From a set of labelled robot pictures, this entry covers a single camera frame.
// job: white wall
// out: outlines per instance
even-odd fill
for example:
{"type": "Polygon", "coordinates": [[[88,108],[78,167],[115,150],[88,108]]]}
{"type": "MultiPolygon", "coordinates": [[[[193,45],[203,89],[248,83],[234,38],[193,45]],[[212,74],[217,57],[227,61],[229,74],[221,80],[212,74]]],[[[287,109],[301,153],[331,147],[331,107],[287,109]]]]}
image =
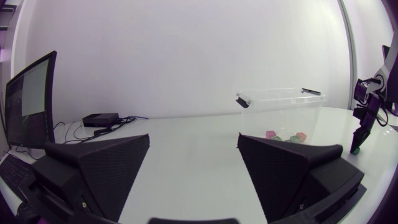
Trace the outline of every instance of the white wall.
{"type": "Polygon", "coordinates": [[[53,118],[237,113],[238,90],[298,86],[346,108],[349,55],[337,1],[41,0],[25,65],[58,52],[53,118]]]}
{"type": "MultiPolygon", "coordinates": [[[[1,77],[0,77],[0,86],[1,86],[1,97],[0,100],[1,103],[1,109],[4,115],[4,97],[6,94],[6,84],[7,82],[11,79],[11,63],[12,63],[12,58],[14,55],[14,37],[16,36],[16,30],[18,30],[19,27],[19,18],[21,16],[22,12],[22,3],[23,0],[15,0],[11,1],[8,0],[6,1],[6,4],[13,4],[16,5],[16,11],[14,12],[14,15],[12,16],[8,29],[6,32],[6,38],[4,40],[3,45],[1,46],[1,52],[0,52],[0,63],[1,63],[1,77]]],[[[6,140],[6,135],[4,134],[4,130],[2,126],[0,126],[0,156],[3,155],[4,149],[7,149],[7,140],[6,140]]]]}
{"type": "Polygon", "coordinates": [[[391,45],[391,22],[380,0],[344,0],[344,3],[353,30],[358,78],[365,80],[384,64],[381,46],[391,45]]]}

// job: keyboard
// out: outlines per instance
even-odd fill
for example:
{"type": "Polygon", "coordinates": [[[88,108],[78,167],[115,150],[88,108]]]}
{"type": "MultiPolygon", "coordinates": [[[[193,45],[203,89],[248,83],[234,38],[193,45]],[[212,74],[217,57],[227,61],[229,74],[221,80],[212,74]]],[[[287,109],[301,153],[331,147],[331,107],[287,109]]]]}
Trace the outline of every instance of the keyboard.
{"type": "Polygon", "coordinates": [[[27,180],[30,175],[33,175],[30,164],[15,156],[8,155],[0,164],[0,177],[22,201],[25,200],[25,197],[21,190],[19,190],[19,186],[23,181],[27,180]]]}

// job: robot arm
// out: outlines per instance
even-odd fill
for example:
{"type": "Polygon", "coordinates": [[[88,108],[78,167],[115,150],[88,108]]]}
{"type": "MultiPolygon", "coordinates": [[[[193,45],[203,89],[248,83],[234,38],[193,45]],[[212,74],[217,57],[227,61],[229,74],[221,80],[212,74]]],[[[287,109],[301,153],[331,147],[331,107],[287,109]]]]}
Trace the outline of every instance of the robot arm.
{"type": "Polygon", "coordinates": [[[359,147],[370,135],[373,124],[377,118],[377,113],[381,107],[383,110],[387,101],[387,82],[391,71],[395,65],[398,54],[398,35],[394,33],[392,44],[384,65],[377,71],[373,78],[368,80],[358,80],[354,91],[354,99],[359,102],[358,107],[354,109],[354,117],[360,120],[361,127],[354,132],[353,143],[350,153],[357,154],[359,147]]]}

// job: transparent plastic box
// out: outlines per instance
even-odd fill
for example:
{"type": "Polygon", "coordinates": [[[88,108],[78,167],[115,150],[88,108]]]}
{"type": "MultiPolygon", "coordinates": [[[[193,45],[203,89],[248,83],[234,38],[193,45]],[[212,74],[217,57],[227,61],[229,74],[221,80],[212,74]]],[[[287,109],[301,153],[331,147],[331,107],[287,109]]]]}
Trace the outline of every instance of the transparent plastic box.
{"type": "Polygon", "coordinates": [[[320,107],[326,101],[324,94],[301,88],[243,90],[237,96],[243,106],[242,134],[266,138],[267,131],[274,131],[287,141],[304,133],[305,140],[296,141],[304,144],[311,142],[320,107]]]}

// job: pink block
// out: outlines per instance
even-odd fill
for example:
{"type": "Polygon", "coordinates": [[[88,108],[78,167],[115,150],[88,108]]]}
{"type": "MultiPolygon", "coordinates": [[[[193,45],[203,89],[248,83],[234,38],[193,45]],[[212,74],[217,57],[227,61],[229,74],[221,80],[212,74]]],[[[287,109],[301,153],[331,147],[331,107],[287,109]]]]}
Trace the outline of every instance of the pink block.
{"type": "Polygon", "coordinates": [[[270,139],[270,138],[275,137],[275,136],[276,136],[275,131],[267,131],[266,132],[266,138],[267,139],[270,139]]]}
{"type": "Polygon", "coordinates": [[[303,139],[303,141],[306,140],[307,136],[304,133],[297,133],[296,134],[298,137],[300,137],[300,139],[303,139]]]}

